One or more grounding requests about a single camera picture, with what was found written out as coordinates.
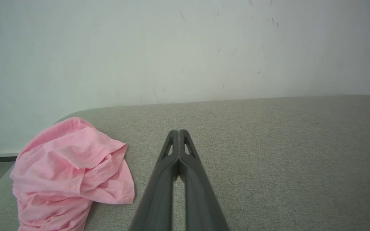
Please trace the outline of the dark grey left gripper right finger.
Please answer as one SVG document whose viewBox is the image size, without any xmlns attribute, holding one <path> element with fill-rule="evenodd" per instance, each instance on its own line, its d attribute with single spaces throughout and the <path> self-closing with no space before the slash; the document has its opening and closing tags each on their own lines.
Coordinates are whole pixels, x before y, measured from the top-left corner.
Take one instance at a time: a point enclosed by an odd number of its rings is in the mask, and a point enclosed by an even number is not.
<svg viewBox="0 0 370 231">
<path fill-rule="evenodd" d="M 187 130 L 179 131 L 179 169 L 185 183 L 186 231 L 230 231 Z"/>
</svg>

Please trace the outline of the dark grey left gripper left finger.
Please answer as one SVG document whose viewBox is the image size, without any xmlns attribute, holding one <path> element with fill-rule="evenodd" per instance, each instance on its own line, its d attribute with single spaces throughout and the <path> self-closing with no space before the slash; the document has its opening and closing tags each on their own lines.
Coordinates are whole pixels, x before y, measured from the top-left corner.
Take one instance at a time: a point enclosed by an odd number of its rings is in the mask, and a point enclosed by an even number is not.
<svg viewBox="0 0 370 231">
<path fill-rule="evenodd" d="M 179 131 L 171 130 L 129 226 L 129 231 L 173 230 L 173 183 L 179 175 Z"/>
</svg>

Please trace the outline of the pink cotton shorts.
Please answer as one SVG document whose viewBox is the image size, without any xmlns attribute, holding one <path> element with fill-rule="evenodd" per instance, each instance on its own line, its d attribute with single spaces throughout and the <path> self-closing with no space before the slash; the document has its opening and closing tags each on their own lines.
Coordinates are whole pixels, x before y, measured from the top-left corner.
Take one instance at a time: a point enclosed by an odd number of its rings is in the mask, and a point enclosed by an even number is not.
<svg viewBox="0 0 370 231">
<path fill-rule="evenodd" d="M 93 202 L 132 204 L 127 147 L 80 117 L 35 136 L 10 174 L 18 231 L 84 231 Z"/>
</svg>

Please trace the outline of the grey fabric sofa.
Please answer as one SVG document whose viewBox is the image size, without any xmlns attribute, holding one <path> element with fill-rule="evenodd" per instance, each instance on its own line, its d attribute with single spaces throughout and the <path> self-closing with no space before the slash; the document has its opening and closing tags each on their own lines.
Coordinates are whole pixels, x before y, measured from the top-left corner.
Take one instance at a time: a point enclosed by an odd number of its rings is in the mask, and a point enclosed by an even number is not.
<svg viewBox="0 0 370 231">
<path fill-rule="evenodd" d="M 231 231 L 370 231 L 370 96 L 88 109 L 128 145 L 134 204 L 94 203 L 85 231 L 128 231 L 170 130 L 185 129 Z"/>
</svg>

